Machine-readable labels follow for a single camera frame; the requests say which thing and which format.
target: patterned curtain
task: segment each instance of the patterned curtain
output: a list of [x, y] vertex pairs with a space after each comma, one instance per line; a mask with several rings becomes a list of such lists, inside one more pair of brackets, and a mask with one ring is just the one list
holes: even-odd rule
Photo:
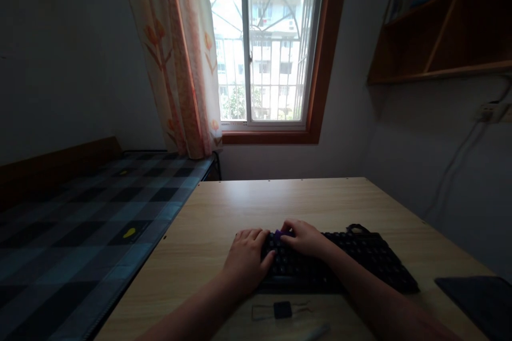
[[169, 151], [191, 159], [222, 146], [210, 0], [130, 0]]

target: wall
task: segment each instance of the wall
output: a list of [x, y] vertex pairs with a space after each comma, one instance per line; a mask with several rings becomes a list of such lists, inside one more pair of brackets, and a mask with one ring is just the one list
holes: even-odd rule
[[1, 0], [0, 165], [116, 135], [162, 149], [128, 0]]
[[110, 136], [78, 49], [73, 1], [1, 4], [0, 165]]
[[[364, 175], [510, 281], [511, 124], [489, 125], [475, 145], [470, 140], [465, 160], [455, 163], [459, 171], [451, 187], [443, 188], [440, 203], [426, 214], [446, 165], [473, 126], [478, 106], [498, 99], [506, 86], [498, 76], [393, 86]], [[512, 94], [507, 100], [512, 102]]]
[[388, 0], [345, 0], [318, 145], [227, 145], [226, 180], [360, 176], [384, 89], [366, 76]]

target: window sill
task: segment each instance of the window sill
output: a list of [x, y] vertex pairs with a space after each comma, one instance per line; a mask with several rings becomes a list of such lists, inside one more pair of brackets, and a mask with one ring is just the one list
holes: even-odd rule
[[232, 144], [318, 144], [320, 131], [317, 134], [311, 131], [224, 131], [222, 142]]

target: white pen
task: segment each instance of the white pen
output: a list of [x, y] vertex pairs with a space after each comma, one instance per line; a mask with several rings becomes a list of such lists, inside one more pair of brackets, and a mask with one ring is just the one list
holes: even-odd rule
[[324, 334], [329, 333], [330, 330], [331, 330], [331, 324], [329, 324], [329, 323], [323, 324], [321, 327], [316, 328], [310, 334], [308, 334], [308, 336], [303, 341], [318, 340]]

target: wall socket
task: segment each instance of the wall socket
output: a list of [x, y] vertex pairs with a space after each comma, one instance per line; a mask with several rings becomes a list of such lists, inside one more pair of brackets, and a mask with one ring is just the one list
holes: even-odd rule
[[512, 104], [508, 104], [508, 109], [501, 118], [500, 123], [512, 123]]
[[499, 123], [509, 106], [510, 106], [510, 104], [502, 104], [502, 103], [482, 104], [482, 105], [480, 105], [480, 108], [478, 108], [478, 110], [475, 113], [475, 120], [480, 120], [480, 119], [484, 118], [485, 119], [484, 121], [489, 124]]

